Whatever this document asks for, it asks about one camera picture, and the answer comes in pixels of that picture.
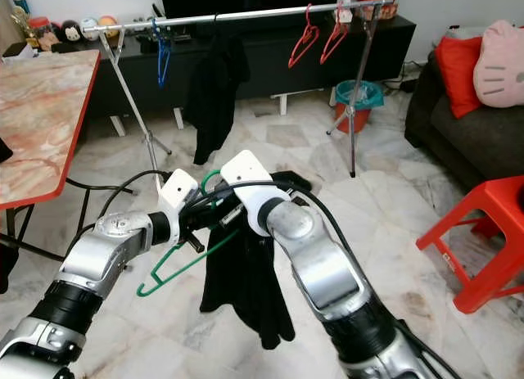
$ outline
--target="sofa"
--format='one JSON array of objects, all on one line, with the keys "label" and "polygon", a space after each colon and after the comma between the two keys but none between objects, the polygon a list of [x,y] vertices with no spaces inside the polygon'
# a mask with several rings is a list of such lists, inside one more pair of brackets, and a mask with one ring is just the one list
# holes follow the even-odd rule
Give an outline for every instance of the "sofa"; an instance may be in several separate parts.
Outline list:
[{"label": "sofa", "polygon": [[481,106],[455,119],[434,52],[409,103],[404,136],[433,153],[467,189],[524,174],[524,106]]}]

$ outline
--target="clothes rack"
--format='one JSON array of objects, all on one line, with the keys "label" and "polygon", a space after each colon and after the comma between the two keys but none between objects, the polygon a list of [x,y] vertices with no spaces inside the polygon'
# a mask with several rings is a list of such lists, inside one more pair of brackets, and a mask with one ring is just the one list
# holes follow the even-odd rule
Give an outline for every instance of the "clothes rack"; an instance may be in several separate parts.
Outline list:
[{"label": "clothes rack", "polygon": [[[355,78],[355,89],[353,91],[353,95],[350,99],[349,105],[346,107],[345,112],[342,114],[342,116],[334,122],[333,126],[327,131],[327,134],[331,134],[331,132],[346,118],[350,119],[350,176],[355,176],[355,103],[357,100],[357,95],[359,92],[360,84],[362,82],[362,77],[364,76],[364,70],[366,67],[366,63],[368,61],[369,51],[371,50],[371,44],[373,41],[373,35],[375,34],[375,30],[377,29],[377,22],[378,17],[380,15],[380,12],[382,10],[382,7],[386,5],[391,5],[395,0],[369,0],[369,1],[358,1],[358,2],[349,2],[345,4],[341,4],[342,8],[346,9],[355,9],[360,10],[362,15],[362,21],[364,23],[364,31],[366,32],[366,42],[364,44],[364,50],[362,53],[362,56],[360,58],[359,63],[359,70],[357,73],[357,77]],[[336,10],[338,7],[337,4],[323,4],[323,5],[313,5],[309,6],[309,13],[315,13],[315,12],[324,12],[324,11],[333,11]],[[373,13],[371,16],[371,20],[369,22],[366,22],[364,19],[364,8],[365,7],[373,7]],[[263,18],[263,17],[271,17],[271,16],[285,16],[285,15],[294,15],[294,14],[304,14],[306,12],[306,9],[308,7],[288,7],[288,8],[279,8],[279,9],[268,9],[263,11],[246,11],[246,12],[235,12],[235,13],[224,13],[224,14],[217,14],[217,15],[204,15],[204,16],[190,16],[190,17],[180,17],[180,18],[174,18],[174,19],[161,19],[161,20],[155,20],[155,26],[156,27],[162,27],[162,26],[177,26],[177,25],[194,25],[194,24],[203,24],[203,23],[213,23],[213,22],[220,22],[220,21],[231,21],[231,20],[249,20],[249,19],[255,19],[255,18]],[[147,128],[146,124],[144,123],[142,116],[140,115],[140,111],[138,110],[133,95],[129,91],[128,85],[125,82],[124,76],[122,75],[122,72],[120,71],[118,61],[120,59],[120,53],[122,52],[122,45],[124,44],[124,36],[125,36],[125,30],[127,29],[146,29],[153,27],[152,20],[146,21],[146,22],[137,22],[137,23],[128,23],[128,24],[121,24],[121,25],[96,25],[93,27],[87,27],[84,29],[86,33],[89,32],[98,32],[100,35],[100,39],[102,41],[102,45],[104,49],[106,50],[106,53],[109,57],[109,60],[111,62],[111,65],[113,66],[113,69],[116,73],[116,76],[118,80],[120,81],[120,84],[122,86],[122,89],[124,90],[125,96],[127,97],[129,104],[131,105],[131,108],[133,109],[133,113],[138,121],[138,124],[140,125],[140,128],[144,132],[144,136],[146,139],[146,145],[147,149],[149,151],[149,156],[151,157],[151,163],[153,165],[154,169],[157,169],[157,163],[156,163],[156,155],[155,155],[155,148],[153,147],[153,142],[160,146],[164,151],[166,151],[168,154],[171,153],[171,150],[167,148],[164,144],[162,144],[153,134],[152,132]],[[119,39],[118,39],[118,45],[116,48],[116,51],[113,52],[109,46],[109,43],[107,42],[105,31],[109,30],[119,30]],[[160,180],[156,180],[157,187],[160,186]]]}]

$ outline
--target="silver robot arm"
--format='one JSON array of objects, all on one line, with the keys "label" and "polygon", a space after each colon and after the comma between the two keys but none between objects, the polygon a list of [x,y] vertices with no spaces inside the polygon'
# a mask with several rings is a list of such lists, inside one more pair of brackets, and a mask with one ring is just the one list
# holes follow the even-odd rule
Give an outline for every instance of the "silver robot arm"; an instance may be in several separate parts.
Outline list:
[{"label": "silver robot arm", "polygon": [[[221,174],[229,184],[271,180],[249,151],[230,160]],[[256,189],[264,193],[256,195]],[[297,286],[332,338],[348,377],[430,378],[356,259],[332,239],[317,210],[291,202],[276,187],[234,191],[251,228],[272,236],[286,252]]]},{"label": "silver robot arm", "polygon": [[178,241],[178,213],[197,189],[178,169],[160,191],[159,212],[100,218],[76,242],[33,312],[0,341],[0,378],[74,378],[67,365],[80,356],[93,315],[125,265],[151,245]]}]

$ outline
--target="marble pattern tabletop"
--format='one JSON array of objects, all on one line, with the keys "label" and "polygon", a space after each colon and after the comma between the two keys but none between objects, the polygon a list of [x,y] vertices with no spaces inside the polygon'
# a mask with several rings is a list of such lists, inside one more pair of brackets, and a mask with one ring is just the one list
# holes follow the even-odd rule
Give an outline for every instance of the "marble pattern tabletop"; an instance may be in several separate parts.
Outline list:
[{"label": "marble pattern tabletop", "polygon": [[99,51],[0,65],[0,209],[60,195],[100,61]]}]

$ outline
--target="red cushion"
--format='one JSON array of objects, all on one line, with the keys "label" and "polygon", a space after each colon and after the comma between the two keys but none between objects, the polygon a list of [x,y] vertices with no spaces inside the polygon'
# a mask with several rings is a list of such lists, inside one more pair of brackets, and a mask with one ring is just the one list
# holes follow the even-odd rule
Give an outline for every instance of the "red cushion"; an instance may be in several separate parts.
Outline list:
[{"label": "red cushion", "polygon": [[473,71],[481,54],[481,45],[482,37],[443,37],[435,50],[445,91],[451,100],[451,110],[457,119],[481,106],[473,86]]}]

